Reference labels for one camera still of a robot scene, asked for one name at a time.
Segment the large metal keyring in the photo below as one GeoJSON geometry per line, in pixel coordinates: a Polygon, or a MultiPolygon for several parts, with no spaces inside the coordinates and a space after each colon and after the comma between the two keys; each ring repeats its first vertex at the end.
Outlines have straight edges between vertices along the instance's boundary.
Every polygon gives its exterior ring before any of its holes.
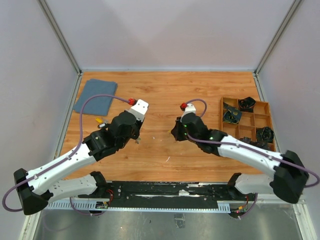
{"type": "Polygon", "coordinates": [[[135,140],[135,143],[136,143],[136,144],[139,144],[139,143],[140,143],[140,141],[141,141],[141,138],[140,138],[140,137],[138,137],[138,138],[135,140]]]}

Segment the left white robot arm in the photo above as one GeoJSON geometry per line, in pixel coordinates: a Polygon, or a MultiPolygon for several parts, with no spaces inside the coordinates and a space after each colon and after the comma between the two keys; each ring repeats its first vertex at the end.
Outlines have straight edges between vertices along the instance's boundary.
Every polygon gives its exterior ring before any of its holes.
{"type": "Polygon", "coordinates": [[[94,171],[82,178],[65,180],[74,171],[94,164],[123,149],[129,140],[140,136],[147,107],[132,106],[114,117],[111,123],[80,142],[72,150],[33,170],[20,168],[13,174],[21,209],[26,216],[42,211],[48,204],[78,195],[101,198],[107,193],[104,176],[94,171]]]}

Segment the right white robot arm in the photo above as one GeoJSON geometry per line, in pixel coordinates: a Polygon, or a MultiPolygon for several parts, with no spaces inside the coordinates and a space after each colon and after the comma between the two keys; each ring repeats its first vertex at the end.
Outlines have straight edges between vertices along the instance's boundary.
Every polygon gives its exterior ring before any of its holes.
{"type": "Polygon", "coordinates": [[[195,113],[186,113],[175,120],[171,134],[176,141],[190,141],[204,153],[247,164],[261,174],[235,173],[226,188],[227,196],[238,200],[246,194],[275,194],[279,199],[296,204],[307,186],[309,173],[299,156],[265,150],[217,130],[209,129],[195,113]]]}

